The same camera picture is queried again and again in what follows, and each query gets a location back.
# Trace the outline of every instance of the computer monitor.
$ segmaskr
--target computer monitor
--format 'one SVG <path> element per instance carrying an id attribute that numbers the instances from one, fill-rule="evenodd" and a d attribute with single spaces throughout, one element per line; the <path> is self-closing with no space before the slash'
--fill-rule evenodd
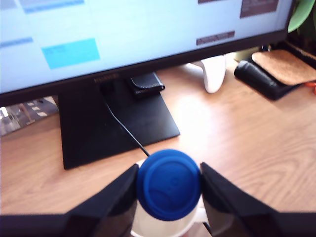
<path id="1" fill-rule="evenodd" d="M 107 129 L 111 122 L 104 125 L 108 114 L 96 102 L 99 91 L 143 143 L 177 136 L 159 95 L 134 99 L 123 81 L 283 40 L 293 2 L 2 0 L 0 106 L 58 94 L 64 159 L 76 153 L 70 163 L 77 162 L 65 168 L 87 163 L 92 153 L 104 156 L 104 146 L 113 150 L 106 156 L 119 150 L 121 137 Z"/>

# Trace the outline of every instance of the black case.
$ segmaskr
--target black case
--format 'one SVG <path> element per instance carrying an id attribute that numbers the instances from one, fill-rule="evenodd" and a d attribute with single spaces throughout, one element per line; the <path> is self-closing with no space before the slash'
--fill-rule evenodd
<path id="1" fill-rule="evenodd" d="M 266 72 L 251 58 L 240 61 L 235 77 L 271 100 L 278 100 L 299 85 L 285 85 Z"/>

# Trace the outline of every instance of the brand logo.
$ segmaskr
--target brand logo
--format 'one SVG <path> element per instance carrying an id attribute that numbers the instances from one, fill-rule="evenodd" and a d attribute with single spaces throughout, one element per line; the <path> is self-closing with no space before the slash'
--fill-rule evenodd
<path id="1" fill-rule="evenodd" d="M 113 74 L 109 74 L 109 75 L 95 77 L 93 80 L 95 83 L 100 83 L 100 82 L 103 82 L 105 80 L 111 80 L 111 79 L 116 79 L 116 78 L 119 78 L 118 73 L 113 73 Z"/>

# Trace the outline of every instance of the monitor screen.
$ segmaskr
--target monitor screen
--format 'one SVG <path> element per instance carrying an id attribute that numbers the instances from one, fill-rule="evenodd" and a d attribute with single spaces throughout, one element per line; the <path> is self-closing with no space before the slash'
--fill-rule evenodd
<path id="1" fill-rule="evenodd" d="M 6 93 L 286 27 L 290 0 L 1 0 Z"/>

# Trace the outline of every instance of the monitor bezel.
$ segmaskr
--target monitor bezel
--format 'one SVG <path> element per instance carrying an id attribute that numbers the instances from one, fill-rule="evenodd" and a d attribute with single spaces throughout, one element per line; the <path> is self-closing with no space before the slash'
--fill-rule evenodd
<path id="1" fill-rule="evenodd" d="M 295 1 L 292 1 L 290 12 L 293 12 L 294 3 Z M 134 77 L 141 74 L 154 72 L 156 70 L 198 61 L 204 58 L 256 47 L 258 45 L 263 45 L 266 43 L 281 41 L 284 40 L 287 36 L 287 28 L 290 18 L 291 14 L 288 15 L 285 28 L 280 31 L 262 34 L 246 39 L 239 39 L 224 44 L 214 45 L 207 48 L 197 49 L 129 66 L 105 70 L 68 79 L 62 79 L 59 81 L 2 93 L 0 94 L 0 107 L 34 100 L 37 98 L 42 98 L 44 96 L 58 95 L 68 90 L 80 89 L 86 86 L 95 86 L 112 79 Z"/>

